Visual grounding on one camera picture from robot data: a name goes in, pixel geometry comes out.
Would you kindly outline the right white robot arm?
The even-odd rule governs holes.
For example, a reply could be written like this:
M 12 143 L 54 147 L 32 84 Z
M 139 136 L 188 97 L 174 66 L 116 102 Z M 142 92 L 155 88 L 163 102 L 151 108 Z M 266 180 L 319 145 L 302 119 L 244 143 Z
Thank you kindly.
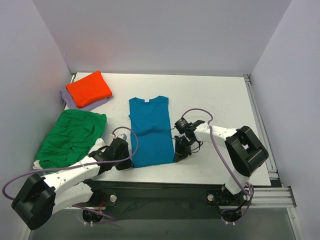
M 174 127 L 179 136 L 175 139 L 174 162 L 186 159 L 192 154 L 194 143 L 212 143 L 223 165 L 230 173 L 229 180 L 221 192 L 222 200 L 233 204 L 240 197 L 240 192 L 252 197 L 253 186 L 250 177 L 269 158 L 267 149 L 248 126 L 241 128 L 224 128 L 212 126 L 204 120 L 187 122 L 179 119 Z

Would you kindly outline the teal blue t shirt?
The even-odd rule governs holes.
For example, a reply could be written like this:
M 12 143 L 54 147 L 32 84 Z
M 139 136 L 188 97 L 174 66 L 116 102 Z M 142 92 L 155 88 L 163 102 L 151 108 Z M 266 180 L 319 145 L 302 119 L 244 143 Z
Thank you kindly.
M 171 164 L 174 146 L 170 137 L 169 98 L 157 96 L 145 101 L 134 97 L 129 100 L 131 148 L 137 149 L 132 157 L 135 168 Z

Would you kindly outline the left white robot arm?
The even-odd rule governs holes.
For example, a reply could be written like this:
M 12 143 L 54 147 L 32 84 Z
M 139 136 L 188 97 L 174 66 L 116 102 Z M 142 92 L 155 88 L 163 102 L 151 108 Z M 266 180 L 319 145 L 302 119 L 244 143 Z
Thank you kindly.
M 43 226 L 60 210 L 80 203 L 95 206 L 101 193 L 89 181 L 116 167 L 118 170 L 132 166 L 129 144 L 125 134 L 114 138 L 110 145 L 91 151 L 70 169 L 40 176 L 29 176 L 14 198 L 11 207 L 30 230 Z

